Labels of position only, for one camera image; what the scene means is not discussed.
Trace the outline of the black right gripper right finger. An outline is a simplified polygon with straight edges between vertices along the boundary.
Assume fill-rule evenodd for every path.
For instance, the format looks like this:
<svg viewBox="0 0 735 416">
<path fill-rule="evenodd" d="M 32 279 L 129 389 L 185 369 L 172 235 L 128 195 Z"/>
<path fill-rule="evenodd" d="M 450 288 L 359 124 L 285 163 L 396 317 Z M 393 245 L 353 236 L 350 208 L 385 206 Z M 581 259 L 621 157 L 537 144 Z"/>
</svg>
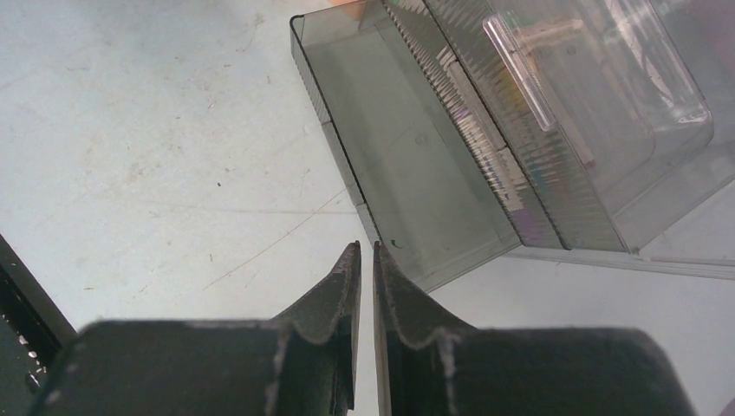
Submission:
<svg viewBox="0 0 735 416">
<path fill-rule="evenodd" d="M 475 328 L 374 244 L 382 415 L 692 415 L 663 349 L 635 328 Z"/>
</svg>

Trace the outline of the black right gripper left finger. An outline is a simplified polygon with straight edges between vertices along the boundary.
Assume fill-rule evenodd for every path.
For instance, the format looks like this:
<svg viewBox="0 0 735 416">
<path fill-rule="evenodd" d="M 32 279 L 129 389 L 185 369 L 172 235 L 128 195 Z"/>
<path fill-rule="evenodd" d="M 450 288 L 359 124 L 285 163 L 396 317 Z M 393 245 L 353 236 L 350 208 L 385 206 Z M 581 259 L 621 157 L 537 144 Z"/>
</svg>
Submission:
<svg viewBox="0 0 735 416">
<path fill-rule="evenodd" d="M 33 415 L 344 415 L 354 408 L 361 247 L 265 320 L 101 321 L 51 368 Z"/>
</svg>

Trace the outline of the grey transparent drawer unit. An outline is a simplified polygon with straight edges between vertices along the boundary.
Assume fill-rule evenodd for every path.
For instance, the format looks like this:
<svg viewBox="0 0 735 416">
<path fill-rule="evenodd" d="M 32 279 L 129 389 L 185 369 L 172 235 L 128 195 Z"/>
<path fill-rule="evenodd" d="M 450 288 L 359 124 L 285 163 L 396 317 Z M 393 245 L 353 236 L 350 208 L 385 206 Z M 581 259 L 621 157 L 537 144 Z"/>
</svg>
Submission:
<svg viewBox="0 0 735 416">
<path fill-rule="evenodd" d="M 731 1 L 350 1 L 291 53 L 371 241 L 734 277 Z"/>
</svg>

